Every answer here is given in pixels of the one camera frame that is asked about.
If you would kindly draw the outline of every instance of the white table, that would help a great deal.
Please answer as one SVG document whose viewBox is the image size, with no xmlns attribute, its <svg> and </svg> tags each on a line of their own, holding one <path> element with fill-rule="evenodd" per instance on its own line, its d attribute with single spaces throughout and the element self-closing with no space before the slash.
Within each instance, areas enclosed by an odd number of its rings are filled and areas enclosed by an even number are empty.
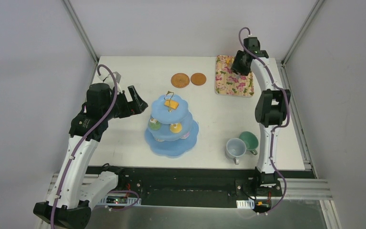
<svg viewBox="0 0 366 229">
<path fill-rule="evenodd" d="M 123 167 L 166 167 L 166 168 L 242 168 L 253 169 L 258 156 L 247 153 L 235 165 L 224 155 L 226 142 L 238 137 L 242 131 L 253 132 L 260 137 L 259 124 L 254 109 L 260 96 L 260 87 L 254 78 L 254 95 L 251 98 L 219 95 L 214 91 L 215 57 L 121 57 L 102 56 L 99 64 L 105 64 L 112 71 L 122 75 L 121 86 L 128 93 L 127 86 L 134 85 L 149 107 L 144 113 L 124 119 L 112 119 L 109 128 L 94 152 L 90 165 L 101 166 L 110 163 Z M 275 59 L 271 58 L 272 72 L 278 75 Z M 101 73 L 107 76 L 102 68 Z M 178 89 L 171 85 L 176 73 L 203 73 L 207 82 L 202 86 L 190 83 Z M 99 83 L 97 73 L 93 80 Z M 179 158 L 167 158 L 154 154 L 144 139 L 144 131 L 151 114 L 151 104 L 168 90 L 175 92 L 189 103 L 200 132 L 196 146 Z M 298 146 L 292 122 L 280 130 L 277 145 L 277 167 L 287 170 L 304 170 L 304 163 Z"/>
</svg>

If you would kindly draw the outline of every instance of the pink floral tray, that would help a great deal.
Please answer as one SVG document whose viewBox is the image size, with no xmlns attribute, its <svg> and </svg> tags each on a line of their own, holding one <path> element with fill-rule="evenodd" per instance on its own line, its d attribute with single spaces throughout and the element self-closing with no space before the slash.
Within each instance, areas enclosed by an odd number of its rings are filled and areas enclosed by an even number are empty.
<svg viewBox="0 0 366 229">
<path fill-rule="evenodd" d="M 252 97 L 253 73 L 247 76 L 240 76 L 233 73 L 230 69 L 235 57 L 233 56 L 217 56 L 215 65 L 215 92 L 217 94 L 230 94 L 237 96 Z"/>
</svg>

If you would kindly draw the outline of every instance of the metal frame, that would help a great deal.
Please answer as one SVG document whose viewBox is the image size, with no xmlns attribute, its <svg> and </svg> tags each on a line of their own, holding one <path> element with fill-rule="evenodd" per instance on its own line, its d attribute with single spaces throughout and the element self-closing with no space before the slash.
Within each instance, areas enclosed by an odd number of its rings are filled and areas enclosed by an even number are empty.
<svg viewBox="0 0 366 229">
<path fill-rule="evenodd" d="M 299 30 L 298 34 L 296 35 L 293 43 L 290 46 L 290 49 L 287 51 L 287 53 L 284 56 L 284 59 L 282 61 L 283 66 L 287 64 L 288 60 L 293 55 L 295 49 L 297 48 L 300 40 L 304 36 L 305 32 L 308 30 L 309 25 L 314 20 L 314 18 L 317 16 L 319 10 L 321 9 L 323 3 L 325 0 L 316 0 L 314 6 L 312 7 L 311 11 L 309 12 L 308 16 L 306 17 L 306 20 L 304 21 L 303 25 L 301 26 L 301 29 Z"/>
<path fill-rule="evenodd" d="M 283 83 L 284 88 L 288 88 L 291 91 L 291 85 L 288 81 L 288 76 L 287 76 L 287 73 L 285 71 L 285 68 L 283 67 L 283 65 L 281 63 L 277 63 L 277 66 L 278 66 L 278 71 L 280 73 L 281 81 Z M 293 98 L 290 100 L 291 116 L 292 116 L 293 124 L 294 124 L 294 127 L 295 127 L 295 134 L 297 136 L 298 145 L 300 147 L 301 155 L 304 159 L 304 166 L 305 166 L 305 169 L 312 170 L 315 174 L 315 177 L 319 178 L 318 173 L 317 173 L 315 167 L 313 166 L 312 158 L 311 158 L 311 155 L 309 153 L 308 145 L 306 143 L 304 131 L 303 131 L 302 125 L 301 125 L 301 120 L 300 120 L 300 117 L 298 115 L 298 109 L 297 109 L 297 105 L 296 105 L 296 98 L 295 98 L 295 96 L 292 96 L 292 97 Z"/>
<path fill-rule="evenodd" d="M 302 37 L 308 30 L 311 22 L 316 17 L 317 13 L 321 9 L 323 3 L 325 0 L 316 0 L 313 8 L 309 12 L 306 20 L 304 21 L 301 29 L 297 33 L 294 41 L 292 42 L 289 50 L 287 51 L 284 59 L 278 63 L 279 73 L 282 79 L 283 86 L 285 88 L 291 89 L 291 85 L 289 83 L 286 71 L 285 71 L 285 65 L 293 55 L 294 51 L 296 50 L 298 44 L 300 43 Z M 82 42 L 84 43 L 87 51 L 89 52 L 90 56 L 92 57 L 95 68 L 92 73 L 91 83 L 93 82 L 93 78 L 95 76 L 95 69 L 98 65 L 99 56 L 95 52 L 76 12 L 73 8 L 70 0 L 62 0 L 62 3 L 64 5 L 64 8 L 66 9 L 70 20 L 72 21 L 77 33 L 79 34 Z M 301 154 L 304 158 L 304 165 L 306 171 L 312 171 L 316 179 L 303 179 L 303 178 L 288 178 L 287 179 L 287 194 L 285 196 L 286 199 L 304 199 L 304 200 L 319 200 L 322 212 L 326 221 L 326 226 L 328 229 L 341 229 L 341 225 L 339 222 L 339 218 L 336 212 L 336 208 L 333 202 L 333 198 L 329 189 L 329 185 L 326 180 L 318 179 L 318 174 L 316 172 L 315 167 L 312 163 L 312 158 L 310 156 L 310 152 L 308 150 L 308 146 L 306 144 L 305 136 L 303 133 L 303 129 L 301 126 L 300 118 L 297 111 L 296 106 L 296 99 L 293 96 L 293 99 L 290 101 L 290 108 L 291 108 L 291 114 L 293 123 L 295 125 L 295 132 L 297 135 L 298 143 L 301 149 Z M 58 177 L 58 174 L 54 174 L 50 188 L 47 193 L 50 192 L 50 190 L 53 188 L 54 183 Z M 82 186 L 87 186 L 91 182 L 93 182 L 98 175 L 92 175 L 92 174 L 86 174 L 83 180 Z M 42 220 L 39 219 L 39 221 L 36 224 L 37 229 L 49 229 L 50 226 L 46 223 L 44 223 Z"/>
<path fill-rule="evenodd" d="M 99 62 L 99 56 L 96 54 L 91 41 L 88 38 L 88 35 L 86 34 L 85 30 L 82 27 L 81 21 L 78 18 L 78 15 L 75 12 L 75 9 L 73 8 L 70 0 L 62 0 L 62 3 L 64 5 L 65 10 L 67 11 L 70 20 L 72 21 L 72 24 L 75 27 L 76 32 L 81 37 L 81 40 L 83 44 L 85 45 L 87 51 L 89 52 L 90 56 L 92 57 L 93 61 L 97 65 Z"/>
</svg>

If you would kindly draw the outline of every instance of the gray wall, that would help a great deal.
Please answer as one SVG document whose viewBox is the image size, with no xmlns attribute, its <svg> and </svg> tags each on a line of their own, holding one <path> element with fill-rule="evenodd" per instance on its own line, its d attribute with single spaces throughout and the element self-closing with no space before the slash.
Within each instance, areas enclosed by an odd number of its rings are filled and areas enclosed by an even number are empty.
<svg viewBox="0 0 366 229">
<path fill-rule="evenodd" d="M 33 228 L 93 61 L 60 0 L 0 0 L 0 228 Z"/>
<path fill-rule="evenodd" d="M 99 55 L 235 55 L 249 26 L 282 59 L 315 0 L 72 0 Z"/>
<path fill-rule="evenodd" d="M 366 228 L 366 0 L 326 1 L 287 73 L 343 228 Z"/>
</svg>

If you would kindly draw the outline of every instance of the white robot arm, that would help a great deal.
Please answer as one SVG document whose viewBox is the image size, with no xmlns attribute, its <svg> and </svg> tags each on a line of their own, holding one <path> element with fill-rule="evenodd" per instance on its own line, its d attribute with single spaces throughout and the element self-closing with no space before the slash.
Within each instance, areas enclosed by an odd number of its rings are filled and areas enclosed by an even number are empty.
<svg viewBox="0 0 366 229">
<path fill-rule="evenodd" d="M 68 150 L 58 179 L 46 202 L 36 203 L 33 213 L 47 223 L 68 229 L 83 229 L 89 222 L 92 209 L 118 185 L 118 174 L 105 171 L 88 187 L 82 188 L 82 181 L 89 161 L 98 146 L 108 120 L 141 114 L 148 104 L 143 101 L 134 86 L 129 86 L 132 101 L 128 102 L 125 91 L 121 91 L 121 76 L 112 73 L 110 82 L 92 84 L 86 93 L 86 102 L 79 114 L 72 120 Z"/>
<path fill-rule="evenodd" d="M 249 36 L 241 40 L 241 32 L 248 30 Z M 269 69 L 269 56 L 265 50 L 260 49 L 260 42 L 257 37 L 251 35 L 249 28 L 244 27 L 239 31 L 239 42 L 243 51 L 239 50 L 232 63 L 231 70 L 240 75 L 254 73 L 261 88 L 261 95 L 255 109 L 255 118 L 260 125 L 260 155 L 255 168 L 254 178 L 251 182 L 250 195 L 257 196 L 259 192 L 272 192 L 274 189 L 281 189 L 277 180 L 285 178 L 277 170 L 276 150 L 279 129 L 289 124 L 289 100 L 291 93 L 282 88 L 277 81 L 279 75 L 273 75 Z"/>
</svg>

